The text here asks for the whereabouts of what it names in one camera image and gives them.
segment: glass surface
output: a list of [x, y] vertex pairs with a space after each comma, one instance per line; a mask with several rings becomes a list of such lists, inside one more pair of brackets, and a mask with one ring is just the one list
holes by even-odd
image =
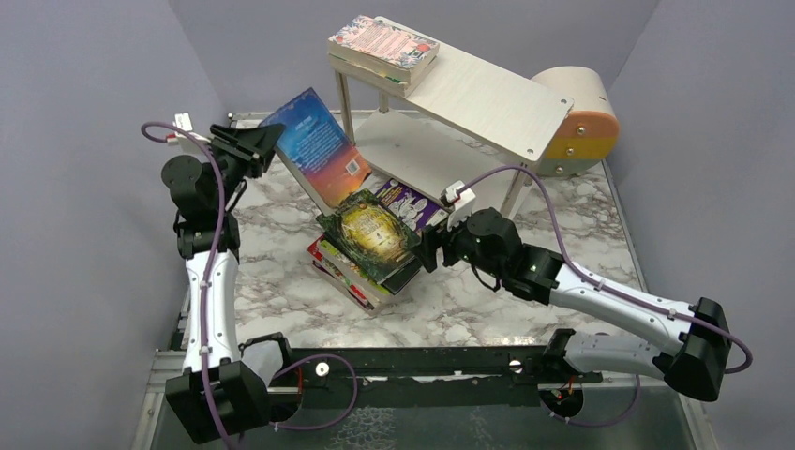
[[[633, 387], [590, 388], [578, 420], [604, 421], [629, 404]], [[294, 425], [333, 419], [340, 410], [302, 410]], [[152, 448], [223, 449], [222, 442], [194, 444], [166, 402]], [[668, 387], [644, 387], [635, 413], [613, 427], [567, 426], [543, 408], [479, 406], [456, 408], [361, 408], [320, 431], [246, 433], [241, 449], [695, 449], [679, 396]]]

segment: green book cover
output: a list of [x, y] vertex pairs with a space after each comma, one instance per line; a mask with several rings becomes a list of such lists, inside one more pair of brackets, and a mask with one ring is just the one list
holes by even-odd
[[420, 241], [366, 189], [345, 199], [334, 214], [320, 215], [317, 220], [326, 238], [378, 284], [414, 259], [409, 248]]

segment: blue book cover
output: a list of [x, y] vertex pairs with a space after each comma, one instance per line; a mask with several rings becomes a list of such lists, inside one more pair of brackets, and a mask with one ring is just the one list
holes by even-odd
[[[326, 215], [358, 190], [372, 172], [311, 87], [260, 123], [272, 124], [285, 126], [277, 142], [279, 157]], [[319, 201], [328, 207], [323, 208]]]

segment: shelf leg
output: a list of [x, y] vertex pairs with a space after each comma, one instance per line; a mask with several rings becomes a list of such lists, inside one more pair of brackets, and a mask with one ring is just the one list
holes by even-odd
[[514, 180], [511, 182], [511, 187], [505, 194], [505, 200], [500, 208], [500, 214], [503, 217], [514, 218], [525, 197], [527, 197], [532, 184], [533, 180], [525, 172], [517, 171], [514, 173]]
[[378, 93], [378, 111], [389, 113], [389, 96], [383, 92]]
[[342, 128], [345, 135], [353, 145], [356, 139], [353, 136], [353, 118], [351, 117], [351, 96], [348, 93], [348, 77], [335, 71], [334, 78], [337, 80], [337, 94], [339, 95], [339, 108], [342, 113]]

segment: white wooden shelf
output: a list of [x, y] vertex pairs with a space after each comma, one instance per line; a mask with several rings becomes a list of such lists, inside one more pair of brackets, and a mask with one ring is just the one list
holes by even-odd
[[[410, 29], [384, 17], [377, 19]], [[534, 168], [574, 100], [450, 44], [441, 43], [436, 59], [436, 67], [404, 99]]]
[[[356, 147], [374, 169], [433, 199], [456, 181], [467, 182], [501, 165], [497, 159], [395, 110], [374, 112], [360, 125]], [[493, 206], [499, 211], [513, 178], [510, 172], [500, 172], [478, 183], [472, 189], [475, 210]]]
[[[378, 19], [410, 29], [383, 17]], [[574, 100], [449, 44], [442, 43], [436, 58], [436, 67], [403, 100], [421, 113], [497, 149], [512, 162], [535, 169]], [[355, 73], [337, 70], [345, 133], [379, 171], [438, 198], [455, 181], [467, 182], [501, 165], [462, 142], [413, 124], [412, 119], [399, 112], [389, 112], [387, 93], [381, 90], [381, 113], [373, 114], [353, 130], [349, 76], [377, 90], [378, 87]], [[491, 178], [483, 182], [486, 185], [480, 188], [482, 192], [474, 189], [476, 207], [493, 206], [512, 218], [529, 191], [525, 186], [529, 185], [528, 177], [507, 172]]]

